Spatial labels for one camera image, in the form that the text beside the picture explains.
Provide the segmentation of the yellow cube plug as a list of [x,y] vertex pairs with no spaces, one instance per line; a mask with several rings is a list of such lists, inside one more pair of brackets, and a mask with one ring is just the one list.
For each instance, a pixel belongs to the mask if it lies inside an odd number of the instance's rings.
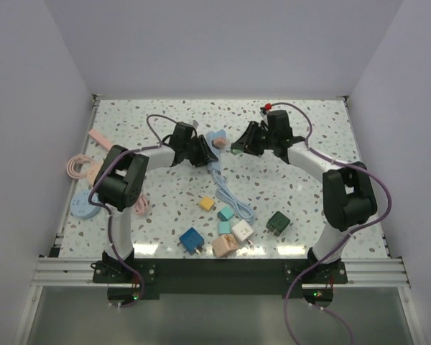
[[215,201],[208,196],[204,196],[198,205],[202,210],[209,212],[214,207]]

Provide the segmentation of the teal cube plug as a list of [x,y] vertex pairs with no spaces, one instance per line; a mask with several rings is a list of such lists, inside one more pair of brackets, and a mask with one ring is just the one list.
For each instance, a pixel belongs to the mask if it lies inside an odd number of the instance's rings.
[[235,216],[235,214],[229,206],[223,207],[217,213],[217,217],[220,221],[230,221],[234,216]]

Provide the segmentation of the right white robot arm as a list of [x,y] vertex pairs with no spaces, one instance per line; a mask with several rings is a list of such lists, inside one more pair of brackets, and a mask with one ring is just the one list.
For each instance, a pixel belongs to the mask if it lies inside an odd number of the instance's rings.
[[331,274],[331,264],[341,259],[350,230],[364,225],[378,209],[370,176],[362,162],[342,163],[312,149],[309,139],[295,136],[285,110],[261,108],[260,122],[251,121],[246,131],[231,145],[260,157],[271,150],[288,165],[295,166],[322,184],[326,219],[320,238],[308,251],[306,275],[322,282]]

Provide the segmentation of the orange cube plug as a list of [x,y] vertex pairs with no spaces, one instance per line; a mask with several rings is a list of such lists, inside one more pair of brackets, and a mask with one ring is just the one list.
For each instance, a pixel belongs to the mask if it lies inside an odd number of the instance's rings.
[[228,140],[225,137],[216,137],[213,139],[212,145],[218,150],[223,150],[228,145]]

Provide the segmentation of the blue cube plug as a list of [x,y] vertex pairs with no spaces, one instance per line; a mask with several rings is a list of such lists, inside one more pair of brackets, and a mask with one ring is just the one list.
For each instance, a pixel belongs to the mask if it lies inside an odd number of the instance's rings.
[[179,237],[180,243],[189,255],[199,253],[205,245],[204,238],[193,227]]

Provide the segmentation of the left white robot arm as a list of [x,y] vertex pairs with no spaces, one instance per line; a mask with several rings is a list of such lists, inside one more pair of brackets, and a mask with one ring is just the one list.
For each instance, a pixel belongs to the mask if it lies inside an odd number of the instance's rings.
[[111,262],[109,273],[119,282],[134,275],[131,240],[132,207],[139,199],[146,173],[189,161],[194,167],[217,162],[215,149],[195,127],[178,122],[168,139],[154,146],[127,149],[115,144],[108,151],[88,197],[91,205],[108,213],[103,262]]

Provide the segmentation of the blue round socket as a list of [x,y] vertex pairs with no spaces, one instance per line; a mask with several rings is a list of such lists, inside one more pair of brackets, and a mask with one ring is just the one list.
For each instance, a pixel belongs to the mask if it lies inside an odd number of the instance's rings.
[[99,211],[100,207],[89,203],[89,190],[82,190],[76,193],[70,202],[70,213],[80,219],[91,219]]

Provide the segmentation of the dark green cube plug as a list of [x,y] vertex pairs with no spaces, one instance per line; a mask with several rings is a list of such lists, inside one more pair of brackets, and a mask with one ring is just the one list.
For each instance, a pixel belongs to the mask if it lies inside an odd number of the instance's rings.
[[266,228],[275,236],[280,236],[282,232],[289,226],[290,219],[282,212],[276,211],[267,221]]

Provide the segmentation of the pink patterned cube plug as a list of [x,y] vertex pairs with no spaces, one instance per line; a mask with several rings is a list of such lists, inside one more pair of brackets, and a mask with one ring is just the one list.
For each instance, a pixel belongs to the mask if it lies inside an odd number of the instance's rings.
[[227,257],[238,250],[238,242],[233,234],[220,235],[212,242],[212,249],[215,257]]

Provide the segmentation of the pink power strip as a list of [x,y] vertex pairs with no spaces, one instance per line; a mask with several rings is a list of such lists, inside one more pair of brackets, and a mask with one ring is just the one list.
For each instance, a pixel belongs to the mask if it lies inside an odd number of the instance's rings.
[[107,151],[109,151],[113,146],[110,140],[108,140],[106,137],[104,137],[100,132],[96,131],[95,129],[91,129],[88,132],[88,136]]

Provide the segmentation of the white cube plug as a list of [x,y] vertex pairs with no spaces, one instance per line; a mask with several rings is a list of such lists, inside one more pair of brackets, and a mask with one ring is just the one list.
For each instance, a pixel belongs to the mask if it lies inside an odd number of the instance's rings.
[[231,233],[239,244],[247,243],[249,246],[253,245],[251,240],[254,235],[254,230],[246,220],[241,220],[231,228]]

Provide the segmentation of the blue power strip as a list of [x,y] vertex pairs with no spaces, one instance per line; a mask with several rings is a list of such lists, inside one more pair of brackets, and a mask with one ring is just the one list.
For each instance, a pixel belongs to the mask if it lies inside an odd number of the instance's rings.
[[221,164],[221,153],[224,148],[218,148],[214,145],[216,139],[226,139],[226,132],[224,129],[218,130],[216,132],[208,132],[205,136],[205,140],[211,150],[211,152],[216,156],[217,161],[209,162],[207,164],[207,169],[210,173],[221,174],[222,164]]

